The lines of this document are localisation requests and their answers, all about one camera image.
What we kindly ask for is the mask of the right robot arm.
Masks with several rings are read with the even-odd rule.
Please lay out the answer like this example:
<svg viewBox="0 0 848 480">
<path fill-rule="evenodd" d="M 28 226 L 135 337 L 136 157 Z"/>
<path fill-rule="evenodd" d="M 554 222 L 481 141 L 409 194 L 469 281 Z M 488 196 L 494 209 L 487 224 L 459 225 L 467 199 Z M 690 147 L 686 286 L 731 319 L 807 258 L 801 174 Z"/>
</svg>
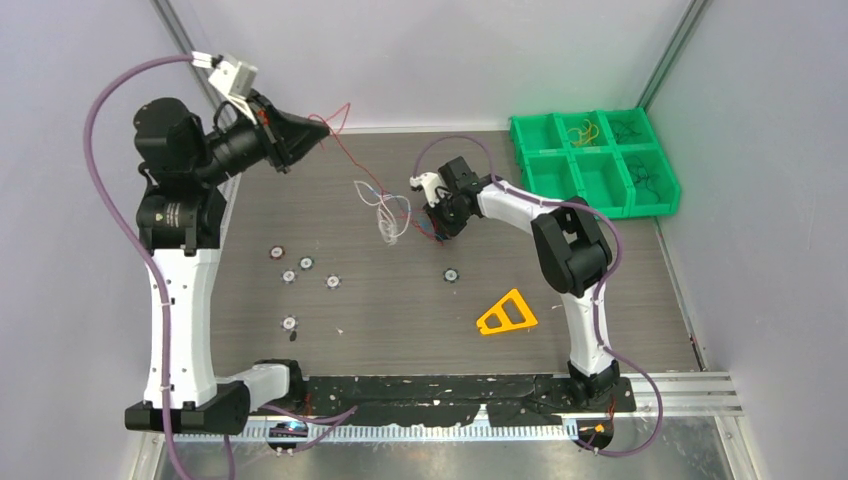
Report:
<svg viewBox="0 0 848 480">
<path fill-rule="evenodd" d="M 462 157 L 411 177 L 409 184 L 424 193 L 425 212 L 441 239 L 456 237 L 473 216 L 502 221 L 532 237 L 541 273 L 565 311 L 571 400 L 589 411 L 605 403 L 620 366 L 609 351 L 605 312 L 613 252 L 596 212 L 580 197 L 554 200 L 496 175 L 480 177 Z"/>
</svg>

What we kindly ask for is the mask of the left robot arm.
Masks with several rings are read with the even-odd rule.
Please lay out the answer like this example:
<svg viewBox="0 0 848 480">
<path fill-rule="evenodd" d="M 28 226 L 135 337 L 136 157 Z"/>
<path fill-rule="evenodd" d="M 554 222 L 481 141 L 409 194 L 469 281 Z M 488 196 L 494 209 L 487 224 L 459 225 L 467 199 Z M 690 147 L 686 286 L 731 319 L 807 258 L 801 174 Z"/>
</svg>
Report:
<svg viewBox="0 0 848 480">
<path fill-rule="evenodd" d="M 255 91 L 232 124 L 211 131 L 171 97 L 142 106 L 133 124 L 146 181 L 136 225 L 151 282 L 153 335 L 147 385 L 125 410 L 125 426 L 236 435 L 269 403 L 284 414 L 298 412 L 307 387 L 294 360 L 260 360 L 229 377 L 214 373 L 211 303 L 227 208 L 221 186 L 263 161 L 289 171 L 329 135 L 328 126 L 280 111 Z"/>
</svg>

